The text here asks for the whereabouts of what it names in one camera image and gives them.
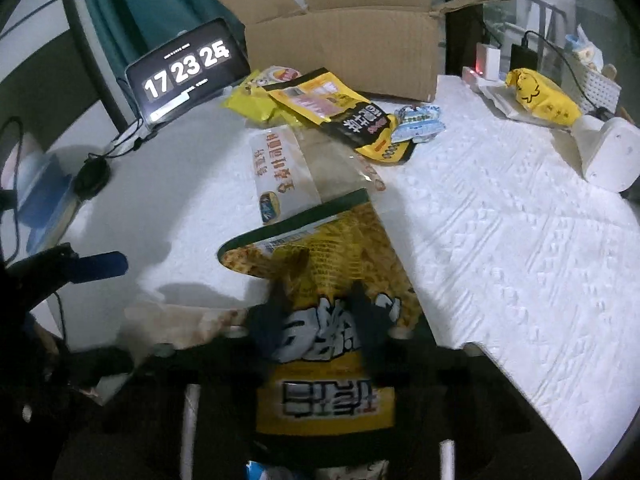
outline plastic packaging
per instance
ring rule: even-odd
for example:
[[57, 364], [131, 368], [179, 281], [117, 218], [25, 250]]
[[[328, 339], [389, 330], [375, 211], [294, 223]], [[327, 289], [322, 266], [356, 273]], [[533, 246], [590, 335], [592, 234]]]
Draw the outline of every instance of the plastic packaging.
[[516, 87], [518, 102], [538, 118], [571, 126], [582, 115], [578, 105], [558, 85], [535, 70], [511, 70], [506, 83]]
[[170, 343], [181, 350], [204, 345], [230, 326], [244, 323], [246, 309], [182, 306], [140, 300], [124, 309], [117, 343], [139, 365], [154, 345]]
[[372, 197], [386, 189], [371, 163], [316, 128], [295, 128], [296, 139], [322, 202], [365, 187]]
[[264, 224], [279, 222], [321, 203], [302, 150], [288, 126], [256, 135], [250, 145]]
[[264, 89], [276, 101], [317, 124], [325, 133], [346, 140], [372, 160], [401, 162], [412, 154], [413, 143], [391, 141], [396, 127], [394, 115], [386, 115], [325, 68]]
[[568, 34], [566, 41], [575, 56], [584, 66], [602, 72], [602, 68], [604, 67], [602, 51], [589, 41], [582, 25], [578, 25], [578, 35]]
[[223, 106], [251, 119], [260, 126], [300, 124], [285, 107], [271, 99], [262, 88], [265, 85], [289, 81], [300, 76], [300, 72], [283, 66], [271, 66], [267, 70], [256, 70], [235, 88]]
[[536, 124], [537, 126], [555, 127], [555, 123], [534, 117], [526, 108], [523, 108], [516, 97], [515, 88], [508, 86], [489, 86], [483, 85], [478, 87], [479, 91], [487, 99], [491, 99], [495, 107], [498, 108], [506, 117], [512, 121], [520, 121], [523, 123]]
[[398, 126], [391, 134], [393, 142], [428, 142], [445, 129], [444, 123], [439, 120], [440, 107], [436, 105], [403, 106], [395, 115]]
[[237, 272], [282, 280], [292, 303], [274, 354], [278, 365], [258, 390], [258, 433], [340, 435], [393, 426], [394, 390], [373, 386], [341, 298], [361, 280], [396, 326], [412, 330], [424, 314], [366, 190], [234, 238], [218, 259]]

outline noodle snack bag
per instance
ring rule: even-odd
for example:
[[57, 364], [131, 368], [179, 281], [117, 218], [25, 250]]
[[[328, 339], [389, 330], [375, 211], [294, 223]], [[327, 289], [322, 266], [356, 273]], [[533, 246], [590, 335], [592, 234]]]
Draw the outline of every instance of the noodle snack bag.
[[367, 376], [344, 298], [360, 280], [396, 326], [414, 330], [426, 320], [366, 190], [234, 238], [218, 259], [282, 280], [293, 305], [277, 364], [258, 389], [257, 433], [316, 437], [394, 425], [395, 391]]

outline digital clock display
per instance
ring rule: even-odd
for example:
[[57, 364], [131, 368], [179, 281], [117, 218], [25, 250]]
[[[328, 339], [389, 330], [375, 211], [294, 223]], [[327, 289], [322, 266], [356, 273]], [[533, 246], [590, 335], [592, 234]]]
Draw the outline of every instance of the digital clock display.
[[178, 36], [126, 70], [149, 126], [175, 119], [248, 73], [249, 65], [222, 19]]

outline round black object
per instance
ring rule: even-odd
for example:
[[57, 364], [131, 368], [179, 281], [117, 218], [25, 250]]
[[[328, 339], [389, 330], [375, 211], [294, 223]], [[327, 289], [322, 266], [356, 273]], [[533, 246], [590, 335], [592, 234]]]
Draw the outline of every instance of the round black object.
[[74, 179], [74, 193], [80, 200], [91, 200], [107, 185], [110, 176], [111, 168], [105, 158], [90, 158]]

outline white plastic basket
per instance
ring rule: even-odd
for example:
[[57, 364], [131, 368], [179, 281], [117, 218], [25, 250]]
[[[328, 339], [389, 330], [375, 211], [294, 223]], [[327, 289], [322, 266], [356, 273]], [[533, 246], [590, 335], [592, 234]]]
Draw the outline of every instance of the white plastic basket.
[[[564, 56], [587, 97], [595, 105], [604, 106], [610, 112], [615, 113], [618, 98], [620, 97], [620, 85], [604, 77], [597, 70], [587, 68], [571, 53], [565, 52]], [[575, 85], [574, 78], [565, 63], [562, 63], [562, 90], [580, 107], [583, 113], [593, 110], [593, 106], [584, 98]]]

